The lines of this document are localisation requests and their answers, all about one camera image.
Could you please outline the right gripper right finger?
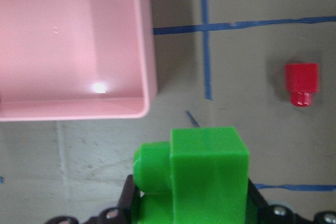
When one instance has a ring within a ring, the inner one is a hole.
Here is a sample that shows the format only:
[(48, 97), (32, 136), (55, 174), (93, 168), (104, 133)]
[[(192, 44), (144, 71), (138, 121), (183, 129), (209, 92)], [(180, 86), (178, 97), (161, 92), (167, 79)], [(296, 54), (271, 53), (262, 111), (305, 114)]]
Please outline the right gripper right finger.
[(254, 183), (248, 179), (246, 216), (258, 216), (259, 210), (267, 207), (268, 203), (265, 198), (261, 195)]

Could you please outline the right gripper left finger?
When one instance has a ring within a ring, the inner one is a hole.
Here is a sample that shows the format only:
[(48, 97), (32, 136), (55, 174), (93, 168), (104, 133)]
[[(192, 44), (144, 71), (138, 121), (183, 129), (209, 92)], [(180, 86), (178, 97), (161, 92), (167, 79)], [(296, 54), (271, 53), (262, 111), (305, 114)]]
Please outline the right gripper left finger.
[(134, 182), (133, 175), (128, 175), (117, 203), (119, 212), (124, 216), (138, 216), (140, 198), (141, 193)]

